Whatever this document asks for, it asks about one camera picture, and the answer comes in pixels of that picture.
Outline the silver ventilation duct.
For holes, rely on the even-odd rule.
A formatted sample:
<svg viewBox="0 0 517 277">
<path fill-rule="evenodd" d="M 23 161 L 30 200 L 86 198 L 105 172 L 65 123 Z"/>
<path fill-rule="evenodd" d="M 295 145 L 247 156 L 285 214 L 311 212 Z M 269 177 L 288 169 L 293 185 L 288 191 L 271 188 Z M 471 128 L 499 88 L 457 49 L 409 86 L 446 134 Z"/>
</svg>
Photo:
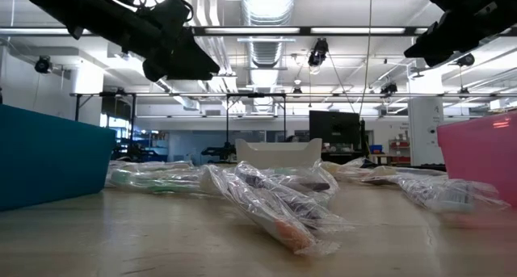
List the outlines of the silver ventilation duct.
<svg viewBox="0 0 517 277">
<path fill-rule="evenodd" d="M 471 55 L 474 62 L 463 69 L 501 69 L 517 61 L 517 37 L 499 37 L 482 42 L 478 47 L 465 54 L 455 55 L 446 65 L 458 67 L 460 59 Z"/>
<path fill-rule="evenodd" d="M 246 26 L 277 27 L 290 23 L 295 0 L 241 0 Z M 259 68 L 275 67 L 280 61 L 282 43 L 248 43 L 251 62 Z"/>
</svg>

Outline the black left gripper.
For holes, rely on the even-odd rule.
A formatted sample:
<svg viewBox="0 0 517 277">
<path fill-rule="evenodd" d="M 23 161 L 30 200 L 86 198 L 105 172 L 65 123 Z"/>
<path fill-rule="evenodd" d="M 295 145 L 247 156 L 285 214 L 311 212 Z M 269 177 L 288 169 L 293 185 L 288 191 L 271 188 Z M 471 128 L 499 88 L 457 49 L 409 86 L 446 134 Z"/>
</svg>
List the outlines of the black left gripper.
<svg viewBox="0 0 517 277">
<path fill-rule="evenodd" d="M 151 24 L 137 10 L 124 25 L 122 52 L 144 58 L 147 79 L 211 80 L 220 66 L 196 43 L 191 28 L 165 29 Z"/>
</svg>

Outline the white square column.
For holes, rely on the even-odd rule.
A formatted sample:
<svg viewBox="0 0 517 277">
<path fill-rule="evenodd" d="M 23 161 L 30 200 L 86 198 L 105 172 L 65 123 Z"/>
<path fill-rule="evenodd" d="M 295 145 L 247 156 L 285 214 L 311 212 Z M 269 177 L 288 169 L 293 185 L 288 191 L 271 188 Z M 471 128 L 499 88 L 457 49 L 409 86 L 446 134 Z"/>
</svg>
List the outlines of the white square column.
<svg viewBox="0 0 517 277">
<path fill-rule="evenodd" d="M 443 100 L 418 97 L 409 101 L 408 108 L 411 165 L 443 164 L 437 137 L 437 128 L 443 123 Z"/>
</svg>

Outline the pink plastic bin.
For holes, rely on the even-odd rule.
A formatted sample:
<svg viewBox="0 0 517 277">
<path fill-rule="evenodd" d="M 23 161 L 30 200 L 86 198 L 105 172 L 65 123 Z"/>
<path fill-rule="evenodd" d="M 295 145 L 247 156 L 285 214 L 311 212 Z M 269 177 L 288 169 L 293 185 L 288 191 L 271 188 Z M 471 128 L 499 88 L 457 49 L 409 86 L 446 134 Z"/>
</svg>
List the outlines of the pink plastic bin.
<svg viewBox="0 0 517 277">
<path fill-rule="evenodd" d="M 490 184 L 517 208 L 517 111 L 444 124 L 437 137 L 451 178 Z"/>
</svg>

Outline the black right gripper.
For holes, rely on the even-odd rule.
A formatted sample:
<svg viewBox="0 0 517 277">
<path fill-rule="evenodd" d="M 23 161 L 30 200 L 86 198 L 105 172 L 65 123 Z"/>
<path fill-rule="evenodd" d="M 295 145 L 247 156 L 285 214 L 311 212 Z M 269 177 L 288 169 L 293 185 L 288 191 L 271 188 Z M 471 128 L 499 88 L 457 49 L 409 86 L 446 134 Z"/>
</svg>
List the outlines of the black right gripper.
<svg viewBox="0 0 517 277">
<path fill-rule="evenodd" d="M 465 52 L 479 41 L 517 23 L 517 0 L 439 0 L 444 10 L 439 22 L 430 25 L 404 51 L 406 58 L 421 58 L 429 67 L 446 61 L 454 52 Z"/>
</svg>

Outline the red storage shelf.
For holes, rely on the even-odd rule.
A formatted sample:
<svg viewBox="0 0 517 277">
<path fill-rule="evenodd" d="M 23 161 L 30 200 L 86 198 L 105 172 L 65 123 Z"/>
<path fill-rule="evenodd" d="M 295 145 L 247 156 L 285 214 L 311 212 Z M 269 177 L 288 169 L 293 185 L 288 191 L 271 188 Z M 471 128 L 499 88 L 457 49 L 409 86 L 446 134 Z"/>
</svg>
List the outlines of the red storage shelf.
<svg viewBox="0 0 517 277">
<path fill-rule="evenodd" d="M 411 164 L 410 141 L 409 140 L 390 140 L 389 154 L 393 166 L 409 166 Z"/>
</svg>

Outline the black frame bar with lights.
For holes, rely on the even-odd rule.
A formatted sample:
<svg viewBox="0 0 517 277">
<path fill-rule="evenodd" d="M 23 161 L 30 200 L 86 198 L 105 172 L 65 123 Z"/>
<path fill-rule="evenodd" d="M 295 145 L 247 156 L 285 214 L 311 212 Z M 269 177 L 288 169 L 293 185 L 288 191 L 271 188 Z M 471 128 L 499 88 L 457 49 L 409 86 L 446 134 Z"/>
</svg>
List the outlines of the black frame bar with lights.
<svg viewBox="0 0 517 277">
<path fill-rule="evenodd" d="M 191 27 L 195 36 L 418 36 L 426 27 Z M 0 36 L 67 36 L 64 27 L 0 27 Z"/>
</svg>

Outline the teal plastic bin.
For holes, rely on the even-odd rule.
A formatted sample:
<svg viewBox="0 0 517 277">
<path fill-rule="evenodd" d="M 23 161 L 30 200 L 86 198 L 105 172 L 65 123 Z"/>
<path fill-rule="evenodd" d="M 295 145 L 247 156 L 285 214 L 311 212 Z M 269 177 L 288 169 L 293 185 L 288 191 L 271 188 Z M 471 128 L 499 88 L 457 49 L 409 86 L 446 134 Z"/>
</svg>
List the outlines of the teal plastic bin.
<svg viewBox="0 0 517 277">
<path fill-rule="evenodd" d="M 0 105 L 0 212 L 100 192 L 116 134 Z"/>
</svg>

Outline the white plastic bin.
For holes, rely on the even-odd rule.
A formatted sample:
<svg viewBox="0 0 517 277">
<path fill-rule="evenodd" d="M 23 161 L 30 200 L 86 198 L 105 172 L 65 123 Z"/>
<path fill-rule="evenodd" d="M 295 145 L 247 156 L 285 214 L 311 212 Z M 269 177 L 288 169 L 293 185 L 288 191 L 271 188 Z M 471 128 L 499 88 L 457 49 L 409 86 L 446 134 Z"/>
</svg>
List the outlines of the white plastic bin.
<svg viewBox="0 0 517 277">
<path fill-rule="evenodd" d="M 238 162 L 248 162 L 258 169 L 312 166 L 321 158 L 322 139 L 309 142 L 249 143 L 235 140 Z"/>
</svg>

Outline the black workstation frame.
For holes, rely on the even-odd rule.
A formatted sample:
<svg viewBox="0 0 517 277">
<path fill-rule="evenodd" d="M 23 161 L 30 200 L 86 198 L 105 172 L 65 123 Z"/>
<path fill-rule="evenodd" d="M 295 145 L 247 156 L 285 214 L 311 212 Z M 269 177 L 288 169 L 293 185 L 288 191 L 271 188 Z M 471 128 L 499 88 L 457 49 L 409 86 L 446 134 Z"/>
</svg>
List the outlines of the black workstation frame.
<svg viewBox="0 0 517 277">
<path fill-rule="evenodd" d="M 134 92 L 125 92 L 125 91 L 116 91 L 116 92 L 107 92 L 103 91 L 100 93 L 69 93 L 70 97 L 75 97 L 75 112 L 74 112 L 74 120 L 78 121 L 80 116 L 80 109 L 83 103 L 86 103 L 93 97 L 126 97 L 129 96 L 132 98 L 132 110 L 130 123 L 134 124 L 134 120 L 137 117 L 137 100 L 139 98 L 217 98 L 217 99 L 225 99 L 225 142 L 229 143 L 229 101 L 233 97 L 246 97 L 248 99 L 260 99 L 260 98 L 282 98 L 282 108 L 286 109 L 287 107 L 287 95 L 285 93 L 260 93 L 260 92 L 247 92 L 247 93 L 186 93 L 186 92 L 170 92 L 170 93 L 134 93 Z"/>
</svg>

